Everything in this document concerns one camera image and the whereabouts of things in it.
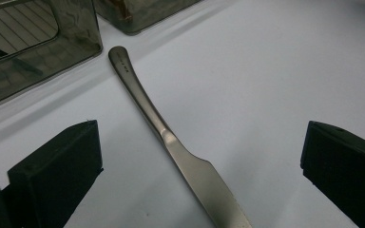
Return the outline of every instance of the knife blade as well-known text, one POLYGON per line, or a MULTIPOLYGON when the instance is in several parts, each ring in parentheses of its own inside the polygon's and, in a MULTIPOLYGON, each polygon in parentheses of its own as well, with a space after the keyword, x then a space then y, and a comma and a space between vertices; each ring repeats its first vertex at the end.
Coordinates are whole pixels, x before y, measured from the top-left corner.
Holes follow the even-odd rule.
POLYGON ((191 154, 179 141, 144 91, 127 50, 113 47, 108 58, 126 90, 162 142, 187 184, 218 228, 252 228, 233 194, 209 161, 191 154))

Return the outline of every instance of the knife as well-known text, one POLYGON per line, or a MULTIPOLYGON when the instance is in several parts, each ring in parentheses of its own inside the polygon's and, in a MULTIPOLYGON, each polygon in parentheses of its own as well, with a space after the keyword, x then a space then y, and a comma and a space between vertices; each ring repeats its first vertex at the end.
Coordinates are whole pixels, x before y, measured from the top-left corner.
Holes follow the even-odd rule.
POLYGON ((156 110, 132 67, 124 47, 113 47, 108 58, 136 105, 162 142, 187 184, 218 228, 252 228, 233 194, 213 165, 192 155, 156 110))

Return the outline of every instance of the tabletop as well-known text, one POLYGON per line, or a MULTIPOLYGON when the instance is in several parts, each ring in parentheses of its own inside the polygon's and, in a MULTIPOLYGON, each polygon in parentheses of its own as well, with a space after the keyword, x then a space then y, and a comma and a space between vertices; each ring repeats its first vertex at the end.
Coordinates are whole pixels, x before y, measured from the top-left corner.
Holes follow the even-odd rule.
POLYGON ((101 55, 0 105, 1 188, 39 146, 97 120, 105 171, 67 228, 213 227, 110 65, 123 46, 255 228, 356 227, 299 164, 309 121, 365 139, 363 1, 204 0, 135 36, 98 20, 101 55))

